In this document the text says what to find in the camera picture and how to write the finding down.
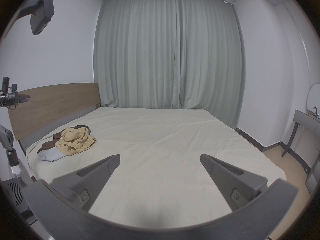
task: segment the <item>tan floor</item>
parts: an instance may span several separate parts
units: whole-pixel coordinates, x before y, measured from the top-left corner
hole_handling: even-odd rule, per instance
[[[263,152],[263,154],[284,171],[287,182],[298,187],[299,192],[287,215],[270,235],[270,238],[273,240],[278,239],[291,226],[310,199],[309,190],[305,184],[307,174],[304,172],[303,167],[290,154],[281,157],[283,151],[280,146],[277,146]]]

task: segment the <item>clothing pile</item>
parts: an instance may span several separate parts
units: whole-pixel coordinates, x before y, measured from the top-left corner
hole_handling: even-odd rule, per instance
[[[52,140],[42,144],[38,157],[43,161],[57,161],[65,156],[72,156],[90,149],[97,140],[90,135],[91,130],[86,125],[66,127],[53,134]]]

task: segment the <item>beige bed sheet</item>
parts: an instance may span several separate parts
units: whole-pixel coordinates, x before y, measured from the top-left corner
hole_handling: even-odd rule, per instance
[[[97,143],[55,162],[37,150],[66,126],[87,125]],[[78,170],[120,154],[114,171],[90,213],[140,228],[176,228],[217,219],[231,212],[199,162],[208,154],[262,175],[270,185],[284,172],[233,129],[205,110],[101,107],[54,130],[27,149],[36,179]]]

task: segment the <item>gray-green curtain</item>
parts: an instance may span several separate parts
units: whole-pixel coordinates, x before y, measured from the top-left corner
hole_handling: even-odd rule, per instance
[[[103,105],[205,109],[235,128],[245,83],[232,5],[222,0],[104,0],[94,77]]]

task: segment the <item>mattress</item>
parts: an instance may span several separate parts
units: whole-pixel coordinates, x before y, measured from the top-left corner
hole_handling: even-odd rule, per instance
[[[87,125],[97,143],[55,162],[37,151],[66,126]],[[27,160],[36,179],[52,179],[110,155],[121,163],[89,213],[127,226],[168,229],[196,225],[231,212],[199,162],[208,154],[268,179],[284,172],[235,130],[205,110],[101,107],[61,126],[30,146]]]

